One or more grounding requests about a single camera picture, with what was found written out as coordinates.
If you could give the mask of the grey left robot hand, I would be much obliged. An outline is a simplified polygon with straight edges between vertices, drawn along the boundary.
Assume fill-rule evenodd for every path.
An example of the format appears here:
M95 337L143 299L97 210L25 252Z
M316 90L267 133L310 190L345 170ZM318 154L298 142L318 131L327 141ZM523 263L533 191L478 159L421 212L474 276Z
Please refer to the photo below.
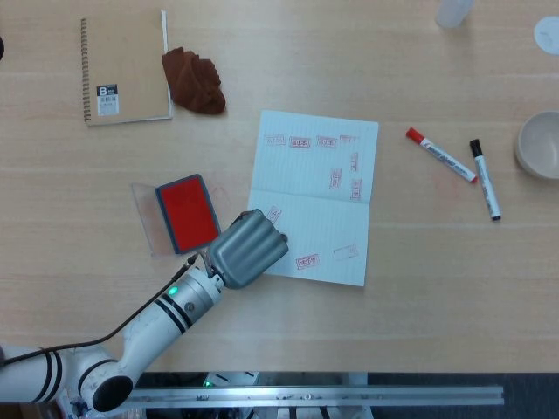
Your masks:
M247 287L288 253L287 237L260 209L241 213L206 251L208 276L226 288Z

